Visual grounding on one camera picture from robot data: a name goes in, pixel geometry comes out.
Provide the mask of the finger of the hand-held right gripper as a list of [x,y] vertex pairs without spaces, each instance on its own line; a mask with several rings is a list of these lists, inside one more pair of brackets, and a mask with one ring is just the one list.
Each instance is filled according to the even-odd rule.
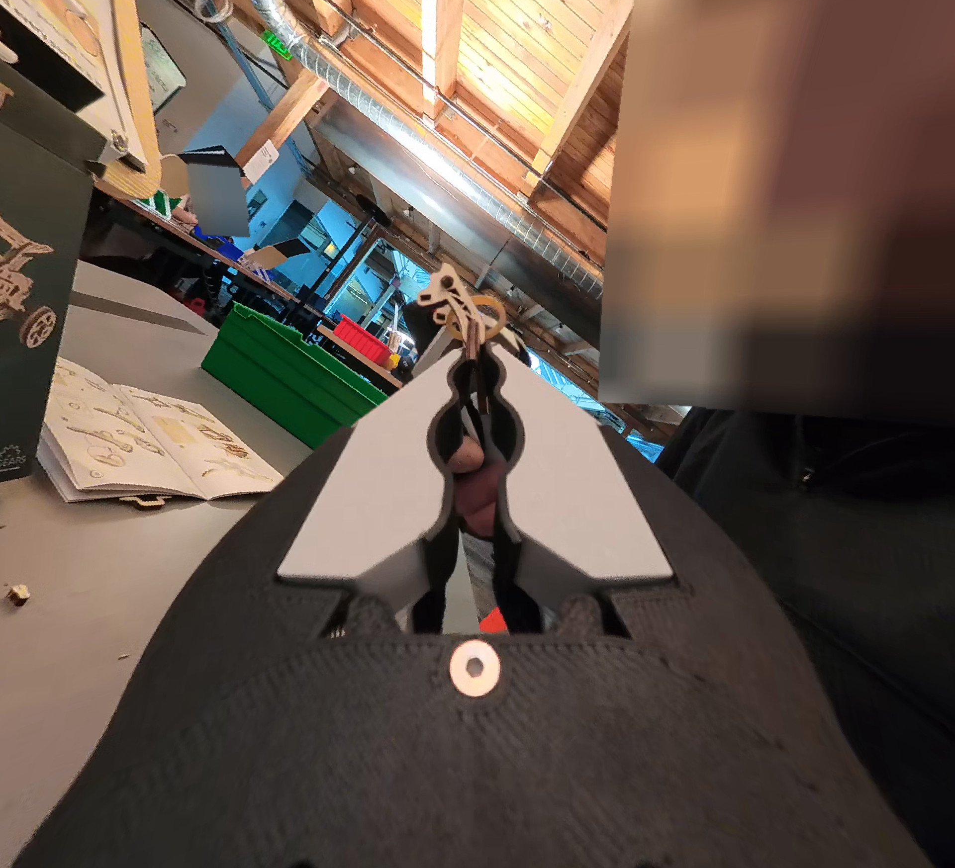
[[448,352],[456,349],[456,339],[448,331],[439,331],[412,368],[413,377],[419,377],[434,366]]

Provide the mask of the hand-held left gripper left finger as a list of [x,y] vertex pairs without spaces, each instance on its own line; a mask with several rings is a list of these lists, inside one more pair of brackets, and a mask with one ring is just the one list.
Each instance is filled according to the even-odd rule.
[[468,382],[465,355],[449,354],[352,427],[280,581],[372,595],[395,612],[445,593],[459,553],[449,462]]

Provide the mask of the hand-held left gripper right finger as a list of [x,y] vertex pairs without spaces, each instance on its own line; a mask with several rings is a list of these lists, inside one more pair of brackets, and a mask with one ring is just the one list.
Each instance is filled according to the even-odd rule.
[[598,423],[524,364],[493,348],[481,374],[485,452],[503,463],[493,588],[509,631],[542,631],[572,597],[675,579]]

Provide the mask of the wooden model assembly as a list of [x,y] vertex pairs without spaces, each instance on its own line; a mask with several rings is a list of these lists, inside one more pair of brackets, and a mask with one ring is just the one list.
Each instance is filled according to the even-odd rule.
[[[465,296],[472,297],[466,286],[462,283],[455,268],[444,263],[440,269],[431,274],[428,285],[422,289],[415,299],[415,306],[428,313],[430,320],[437,326],[437,333],[447,332],[444,328],[446,317],[446,301],[449,297]],[[468,346],[456,340],[456,349],[462,351],[465,359],[474,363],[470,384],[470,397],[467,398],[466,409],[473,420],[475,427],[482,424],[489,415],[490,406],[488,403],[488,391],[486,390],[483,372],[480,369],[478,361],[481,358],[485,347],[497,347],[514,356],[520,355],[519,343],[516,342],[514,335],[504,326],[500,334],[484,345],[479,345],[476,341],[477,335],[469,335],[471,341]]]

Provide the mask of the dark green model box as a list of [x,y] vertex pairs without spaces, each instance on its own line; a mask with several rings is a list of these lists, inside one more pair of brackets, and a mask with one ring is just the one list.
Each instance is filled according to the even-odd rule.
[[92,96],[2,10],[1,480],[33,471],[103,136]]

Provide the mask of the person's right hand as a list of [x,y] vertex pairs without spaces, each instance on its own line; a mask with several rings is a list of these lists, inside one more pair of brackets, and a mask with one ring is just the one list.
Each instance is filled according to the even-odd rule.
[[494,535],[499,481],[506,464],[486,456],[482,446],[466,435],[448,461],[454,486],[455,511],[466,532],[481,540]]

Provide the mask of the red plastic bin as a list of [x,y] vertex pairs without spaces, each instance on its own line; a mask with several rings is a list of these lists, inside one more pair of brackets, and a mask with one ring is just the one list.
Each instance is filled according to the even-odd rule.
[[391,351],[388,344],[370,334],[347,315],[342,315],[333,334],[376,366],[388,369]]

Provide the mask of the wooden workbench top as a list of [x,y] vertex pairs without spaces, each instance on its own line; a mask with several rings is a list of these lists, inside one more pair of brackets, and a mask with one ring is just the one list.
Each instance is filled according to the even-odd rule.
[[390,390],[387,391],[387,394],[390,395],[403,387],[403,382],[394,377],[391,372],[377,365],[375,361],[369,359],[361,351],[354,349],[340,337],[337,337],[327,326],[319,323],[316,325],[316,330],[323,337],[323,340],[331,342],[345,355],[345,360],[352,370],[363,374],[370,383],[380,390],[384,391],[385,385],[388,385]]

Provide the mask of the green plastic bin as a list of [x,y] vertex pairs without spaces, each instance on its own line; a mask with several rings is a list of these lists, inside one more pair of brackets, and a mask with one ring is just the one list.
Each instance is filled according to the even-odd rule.
[[311,448],[387,398],[292,327],[238,302],[201,367]]

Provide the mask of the open instruction booklet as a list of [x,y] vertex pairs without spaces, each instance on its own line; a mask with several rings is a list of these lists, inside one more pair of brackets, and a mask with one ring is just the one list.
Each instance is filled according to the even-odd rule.
[[37,457],[67,503],[129,494],[212,502],[284,479],[202,405],[110,384],[63,357]]

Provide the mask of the person's black jacket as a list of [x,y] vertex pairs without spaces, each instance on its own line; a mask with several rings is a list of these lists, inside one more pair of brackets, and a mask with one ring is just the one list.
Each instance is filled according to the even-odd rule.
[[747,556],[855,754],[953,866],[953,427],[693,407],[656,466]]

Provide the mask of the wooden display board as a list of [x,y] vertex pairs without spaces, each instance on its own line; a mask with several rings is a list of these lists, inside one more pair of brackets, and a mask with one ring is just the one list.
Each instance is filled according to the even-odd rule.
[[135,174],[123,167],[109,167],[103,177],[95,176],[95,182],[115,198],[144,199],[159,189],[161,153],[149,94],[137,3],[136,0],[110,0],[110,5],[109,23],[102,25],[103,33],[109,35],[103,44],[110,87],[103,98],[74,111],[37,83],[40,79],[38,73],[23,74],[18,55],[9,45],[23,46],[25,40],[21,36],[25,31],[15,20],[3,18],[2,68],[12,69],[32,82],[92,130],[95,134],[93,160],[99,157],[105,138],[112,130],[124,133],[130,139],[137,136],[142,157],[147,161],[146,174]]

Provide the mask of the rectangular metal air duct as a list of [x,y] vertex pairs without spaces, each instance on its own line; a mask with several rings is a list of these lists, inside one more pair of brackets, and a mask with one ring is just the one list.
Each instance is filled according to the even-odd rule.
[[598,272],[543,224],[500,204],[471,179],[448,179],[343,100],[319,131],[390,192],[542,305],[579,338],[600,344],[602,285]]

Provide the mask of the silver spiral air duct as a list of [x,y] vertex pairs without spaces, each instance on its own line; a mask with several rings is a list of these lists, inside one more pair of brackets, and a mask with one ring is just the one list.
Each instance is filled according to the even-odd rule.
[[467,160],[446,137],[387,97],[328,41],[313,35],[285,0],[251,0],[292,57],[323,79],[345,102],[378,126],[413,158],[473,206],[494,219],[534,254],[600,301],[603,271],[538,212],[522,203],[483,168]]

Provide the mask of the white clip bracket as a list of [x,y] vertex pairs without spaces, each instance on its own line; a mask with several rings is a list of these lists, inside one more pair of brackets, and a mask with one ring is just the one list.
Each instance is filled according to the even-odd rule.
[[126,134],[112,130],[105,138],[105,145],[96,160],[87,160],[85,166],[101,178],[109,167],[123,167],[135,174],[145,175],[147,161],[142,157],[137,136],[130,139]]

